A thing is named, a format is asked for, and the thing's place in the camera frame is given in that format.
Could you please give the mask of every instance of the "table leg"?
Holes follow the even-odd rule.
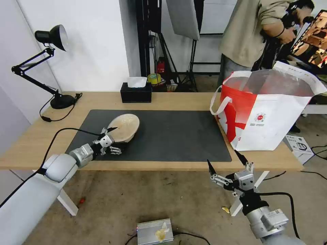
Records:
[[[254,186],[255,188],[258,188],[258,186],[262,183],[262,181],[267,177],[269,171],[264,171],[260,177],[257,179],[257,181],[255,182]],[[234,201],[234,203],[232,204],[231,208],[229,209],[229,212],[231,214],[232,217],[236,216],[237,213],[242,209],[243,205],[241,203],[241,201],[239,200],[240,195],[242,194],[241,191],[236,190],[237,193],[237,197]]]
[[[78,207],[73,203],[73,201],[70,199],[70,197],[67,195],[67,193],[62,189],[62,186],[60,186],[60,194],[57,197],[58,201],[67,209],[67,211],[72,215],[76,216]]]

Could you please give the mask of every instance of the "lamp shade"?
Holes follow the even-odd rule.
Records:
[[[63,51],[68,50],[68,37],[63,25],[57,25],[50,31],[36,31],[35,38],[40,43],[51,43]]]

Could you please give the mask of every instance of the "fire extinguisher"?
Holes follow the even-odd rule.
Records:
[[[157,63],[157,73],[164,73],[165,72],[165,61],[163,57],[159,57]]]

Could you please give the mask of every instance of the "bag handle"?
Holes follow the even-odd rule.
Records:
[[[216,112],[213,112],[213,111],[212,111],[212,106],[214,105],[214,102],[215,102],[215,100],[216,100],[217,92],[218,92],[218,89],[219,89],[219,88],[217,88],[216,92],[214,93],[214,95],[213,95],[212,98],[211,98],[211,103],[210,103],[210,112],[211,112],[212,115],[218,115],[218,114],[222,113],[222,111],[225,109],[225,107],[227,106],[227,104],[228,104],[229,102],[232,102],[232,101],[233,101],[232,98],[226,96],[226,97],[224,98],[224,100],[222,101],[222,103],[220,104],[218,110],[217,110]]]

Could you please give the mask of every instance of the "beige jacket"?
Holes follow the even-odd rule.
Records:
[[[238,0],[225,29],[220,52],[235,63],[252,67],[265,47],[260,35],[262,25],[277,22],[293,1]]]

